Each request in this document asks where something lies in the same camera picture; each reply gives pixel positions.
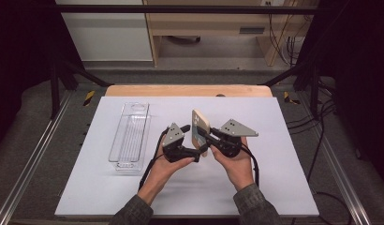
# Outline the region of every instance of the hand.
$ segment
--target hand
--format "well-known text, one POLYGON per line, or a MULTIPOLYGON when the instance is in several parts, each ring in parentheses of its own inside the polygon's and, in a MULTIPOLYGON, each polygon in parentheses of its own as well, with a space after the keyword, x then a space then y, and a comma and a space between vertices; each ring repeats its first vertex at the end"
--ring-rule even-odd
POLYGON ((156 195, 163 189, 170 177, 176 171, 194 161, 193 157, 186 157, 176 162, 168 162, 163 156, 163 147, 161 144, 157 150, 156 156, 161 157, 156 160, 148 178, 145 181, 145 184, 137 193, 137 195, 140 196, 140 198, 142 198, 148 205, 152 204, 156 195))
MULTIPOLYGON (((246 137, 242 137, 242 143, 247 146, 246 137)), ((254 183, 251 157, 245 151, 241 150, 236 157, 226 157, 215 146, 211 145, 210 148, 215 160, 225 168, 230 182, 237 191, 254 183)))

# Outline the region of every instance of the person's left hand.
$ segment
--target person's left hand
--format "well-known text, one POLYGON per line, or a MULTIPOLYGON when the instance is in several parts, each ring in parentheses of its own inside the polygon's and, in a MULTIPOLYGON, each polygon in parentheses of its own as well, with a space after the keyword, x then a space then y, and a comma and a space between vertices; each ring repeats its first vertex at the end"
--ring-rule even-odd
POLYGON ((176 162, 168 162, 163 156, 163 147, 161 144, 157 150, 156 156, 160 157, 155 161, 145 184, 137 193, 137 195, 140 196, 140 198, 142 198, 148 205, 152 204, 156 195, 163 189, 170 177, 176 171, 194 161, 193 157, 186 157, 176 162))

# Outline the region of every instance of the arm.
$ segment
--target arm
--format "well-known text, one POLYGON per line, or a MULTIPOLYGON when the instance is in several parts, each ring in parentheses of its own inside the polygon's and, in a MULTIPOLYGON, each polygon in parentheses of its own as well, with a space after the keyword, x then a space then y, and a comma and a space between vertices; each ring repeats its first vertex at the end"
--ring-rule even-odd
POLYGON ((214 158, 224 167, 230 182, 238 191, 233 200, 241 215, 241 224, 281 224, 276 209, 265 200, 258 186, 254 183, 251 158, 241 151, 236 157, 225 157, 214 146, 210 146, 214 158))
POLYGON ((238 207, 241 224, 282 224, 273 205, 265 197, 256 184, 249 185, 233 196, 238 207))
POLYGON ((125 207, 113 216, 110 224, 148 224, 154 213, 151 204, 156 195, 163 189, 170 177, 176 171, 194 160, 194 158, 188 157, 170 163, 162 155, 163 148, 160 145, 156 155, 157 157, 160 157, 155 161, 145 184, 139 190, 137 195, 131 198, 125 207))

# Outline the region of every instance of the black curtain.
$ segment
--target black curtain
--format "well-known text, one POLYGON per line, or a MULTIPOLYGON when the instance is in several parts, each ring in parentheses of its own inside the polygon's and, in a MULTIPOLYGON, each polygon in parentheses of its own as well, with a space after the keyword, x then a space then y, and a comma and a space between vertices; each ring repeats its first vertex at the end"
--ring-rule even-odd
POLYGON ((0 142, 22 105, 22 92, 49 80, 53 63, 67 87, 77 83, 61 62, 83 68, 61 13, 34 9, 38 4, 55 1, 0 0, 0 142))
POLYGON ((384 180, 384 0, 350 1, 320 75, 336 81, 336 103, 357 148, 384 180))

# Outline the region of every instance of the white cabinet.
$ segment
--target white cabinet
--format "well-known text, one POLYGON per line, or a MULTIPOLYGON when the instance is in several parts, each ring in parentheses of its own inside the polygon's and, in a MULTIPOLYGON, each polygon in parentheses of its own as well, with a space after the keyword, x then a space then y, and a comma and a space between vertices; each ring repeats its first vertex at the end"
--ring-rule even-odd
MULTIPOLYGON (((56 0, 58 5, 142 5, 141 0, 56 0)), ((81 60, 153 61, 144 14, 63 13, 81 60)))

